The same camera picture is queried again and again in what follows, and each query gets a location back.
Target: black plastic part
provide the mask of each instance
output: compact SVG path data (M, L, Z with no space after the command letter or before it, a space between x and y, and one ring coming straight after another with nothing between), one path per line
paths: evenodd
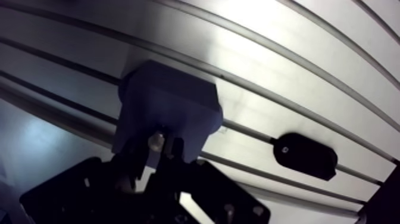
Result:
M216 223L267 224L271 213L211 163L198 160L191 164L196 185L190 193L196 203Z
M7 212L0 209L0 224L11 224L11 220Z
M359 214L367 217L367 224L400 223L399 201L400 167L397 166Z
M288 133L274 142L276 161L287 168L329 181L336 175L335 151L297 133Z

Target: gray surface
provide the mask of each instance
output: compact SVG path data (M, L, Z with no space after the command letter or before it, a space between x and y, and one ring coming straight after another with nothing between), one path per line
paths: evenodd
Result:
M7 181L0 181L0 207L13 223L27 223L21 194L86 158L111 158L111 151L66 132L0 100L0 158Z

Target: metal panel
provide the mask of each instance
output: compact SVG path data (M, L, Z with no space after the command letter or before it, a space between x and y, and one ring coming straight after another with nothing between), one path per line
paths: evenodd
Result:
M191 67L136 47L132 47L130 51L124 74L146 59L157 60L198 77L207 77L207 74ZM333 147L339 156L340 164L379 180L385 180L395 167L360 145L276 103L219 79L215 79L215 84L224 109L224 117L227 119L275 138L290 131L302 133Z
M18 77L38 85L44 89L50 90L51 92L61 95L67 99L73 100L75 102L79 102L83 105L88 105L91 108L98 110L102 113L105 113L109 116L117 117L117 113L120 109L120 105L118 102L117 94L115 92L116 87L107 83L100 83L92 77L85 76L84 74L80 73L72 73L69 69L65 69L60 66L56 66L52 63L49 63L45 60L40 58L35 58L29 54L22 53L18 50L14 50L8 46L2 46L2 51L5 52L11 61L18 61L19 58L23 58L22 61L32 61L33 63L27 63L27 66L24 69L19 69L16 66L9 66L9 61L5 60L5 64L1 66L1 68L6 68L7 72L17 75ZM138 52L135 51L135 59L132 61L133 63L138 62ZM42 67L49 67L50 72L41 70ZM76 85L76 81L79 80L81 87ZM103 86L102 88L88 88L88 86ZM220 100L222 101L222 105L224 107L224 111L227 114L238 113L236 115L237 119L238 116L242 116L244 118L252 117L254 122L250 123L259 123L262 126L268 127L269 130L273 130L276 132L275 129L279 130L282 124L276 124L276 121L271 119L265 119L263 116L260 116L260 113L254 113L252 110L249 110L248 107L244 107L241 104L237 105L237 108L232 108L230 101L232 100L225 100L225 97L230 95L232 96L233 93L241 94L241 95L249 95L246 91L243 91L235 86L228 85L225 86L225 89L221 91L220 84L218 84L218 91L220 92ZM76 91L65 91L66 89L73 89L77 88ZM71 94L71 92L83 92L83 94ZM251 100L250 97L245 97L246 101ZM268 110L271 113L270 116L274 114L281 114L277 113L277 111L272 112L271 108L273 106L269 106ZM368 200L374 192L378 189L378 186L372 185L370 183L361 181L355 177L349 176L342 172L338 172L338 175L332 179L330 182L320 181L315 178L308 177L306 175L294 172L292 170L286 169L278 165L272 155L271 147L265 143L260 141L253 140L252 138L243 136L243 135L236 135L235 132L231 130L223 129L220 133L217 133L210 137L209 141L207 142L206 146L204 147L205 151L208 151L213 154L217 154L223 157L227 157L232 159L233 161L237 161L239 163L248 164L254 168L282 176L284 178L289 178L294 181L302 182L305 184L309 184L311 186L315 186L317 188L326 189L331 192L336 192L339 194L344 194L350 197L355 197L361 200ZM390 164L387 161L383 161L383 166L385 164Z
M91 32L0 8L0 35L119 77L128 45Z
M149 7L146 15L149 15L144 19L147 23L137 33L139 37L257 83L334 121L386 152L400 156L397 150L399 133L395 129L294 63L238 35L169 8Z
M344 32L400 80L400 46L356 3L347 0L297 2Z
M289 48L299 54L299 56L289 54L299 65L310 68L310 71L315 71L315 74L337 86L370 110L375 111L374 113L386 120L391 126L398 127L395 121L387 118L381 112L388 113L397 123L400 122L400 114L398 113L400 102L382 100L384 98L399 98L400 88L397 89L396 86L393 86L377 70L362 60L356 52L351 51L338 39L277 1L185 1L189 4L175 0L156 1L177 10L203 16L204 19L226 26L252 41L267 44L270 41L267 41L266 38L269 38L273 42ZM225 17L233 23L217 15L211 17L207 11ZM315 66L299 58L301 56L312 61ZM381 89L381 91L378 93L372 91L376 88ZM376 108L368 102L368 99L383 111L376 111Z
M393 0L363 0L387 25L400 36L400 2Z
M329 127L329 126L328 126ZM335 130L335 129L334 129ZM347 136L347 135L346 135ZM354 138L352 138L352 139L354 139ZM355 140L354 140L355 141ZM359 141L356 141L356 142L359 142ZM364 144L363 144L364 145ZM368 147L368 148L370 148L369 146L366 146L366 147ZM379 150L379 149L378 149ZM376 150L374 150L375 152L376 152Z

